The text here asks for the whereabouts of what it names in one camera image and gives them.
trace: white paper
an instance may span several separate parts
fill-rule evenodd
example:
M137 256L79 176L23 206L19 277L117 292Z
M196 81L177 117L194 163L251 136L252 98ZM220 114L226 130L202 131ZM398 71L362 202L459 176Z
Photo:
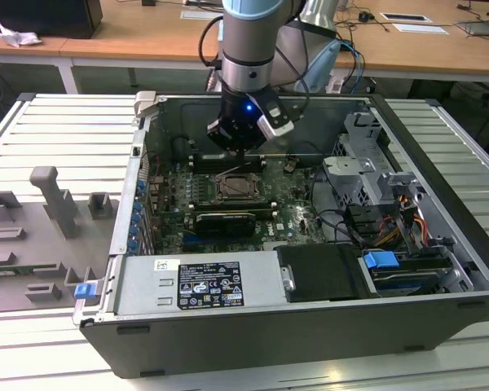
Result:
M180 259L156 259L154 271L178 270L180 263Z
M400 24L393 23L393 26L403 33L426 33L426 34L449 34L441 27L427 26L423 24Z
M37 43L42 43L42 40L40 40L35 33L18 33L6 29L2 24L0 24L0 38L3 39L7 45L16 48L20 47L20 45L36 45Z

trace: black plastic cover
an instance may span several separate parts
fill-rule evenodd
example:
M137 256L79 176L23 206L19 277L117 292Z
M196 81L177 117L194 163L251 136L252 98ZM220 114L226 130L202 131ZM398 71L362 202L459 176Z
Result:
M279 264L292 270L295 283L295 290L288 292L288 301L369 298L359 255L359 250L351 244L278 247Z

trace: blue tab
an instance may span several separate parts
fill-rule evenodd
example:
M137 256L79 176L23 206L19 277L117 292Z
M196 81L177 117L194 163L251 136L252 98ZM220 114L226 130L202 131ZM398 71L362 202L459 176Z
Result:
M370 251L363 256L368 269L372 267L399 267L399 260L392 251Z
M74 298L76 300L96 298L96 283L79 283L74 289Z

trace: metal workbench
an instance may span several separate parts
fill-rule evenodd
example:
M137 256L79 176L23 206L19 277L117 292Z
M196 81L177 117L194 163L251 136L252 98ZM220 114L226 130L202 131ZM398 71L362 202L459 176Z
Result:
M96 190L115 199L136 129L133 99L39 94L16 103L0 125L0 188L14 190L22 202L42 201L20 173L29 176L32 167L45 164L44 146L51 143L62 188L76 200ZM489 234L489 157L441 108L424 101L388 102ZM406 169L403 156L391 145L390 150ZM19 161L22 167L11 169ZM72 312L0 314L0 390L489 389L489 323L474 324L429 352L123 380L76 329ZM206 337L217 337L217 331ZM231 345L218 353L228 359L239 354Z

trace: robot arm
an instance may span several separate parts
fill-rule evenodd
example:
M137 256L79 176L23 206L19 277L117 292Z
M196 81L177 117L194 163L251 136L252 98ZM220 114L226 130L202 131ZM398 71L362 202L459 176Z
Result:
M280 28L305 0L223 0L222 102L208 136L242 155L293 129L301 113L283 105L269 85Z
M333 16L337 3L338 0L222 0L221 111L208 127L208 136L217 145L242 156L294 128L293 123L302 117L302 109L286 107L270 83L284 80L277 84L285 86L290 84L286 80L293 80L286 55L291 56L290 63L298 61L299 64L306 57L302 66L306 65L308 70L306 38L302 45L306 55L302 54L301 45L297 45L301 34L311 38L310 57L321 63L316 70L320 68L326 73L311 72L309 80L319 80L329 74L340 47L340 44L334 46L335 57L329 55L330 42L336 34ZM283 59L275 56L278 47L282 47ZM304 73L300 65L295 68Z

